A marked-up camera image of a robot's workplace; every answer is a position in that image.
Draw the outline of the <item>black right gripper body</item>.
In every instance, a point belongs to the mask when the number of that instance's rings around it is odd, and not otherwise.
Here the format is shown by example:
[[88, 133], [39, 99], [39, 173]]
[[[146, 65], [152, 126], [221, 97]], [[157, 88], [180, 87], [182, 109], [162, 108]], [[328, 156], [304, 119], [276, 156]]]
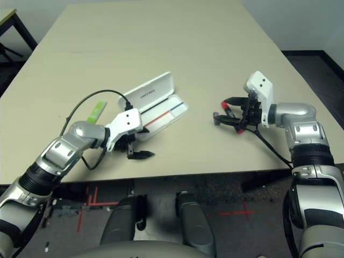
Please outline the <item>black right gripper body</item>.
[[262, 110], [257, 94], [250, 91], [248, 97], [241, 99], [242, 118], [240, 124], [243, 128], [257, 126], [261, 123]]

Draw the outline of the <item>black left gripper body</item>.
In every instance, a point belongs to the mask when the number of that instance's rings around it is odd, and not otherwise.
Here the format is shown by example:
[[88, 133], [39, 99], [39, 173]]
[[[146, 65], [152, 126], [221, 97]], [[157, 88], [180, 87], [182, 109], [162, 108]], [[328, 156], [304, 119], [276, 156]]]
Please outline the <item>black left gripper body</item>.
[[133, 143], [136, 141], [136, 134], [126, 134], [120, 137], [115, 143], [114, 150], [120, 152], [133, 153]]

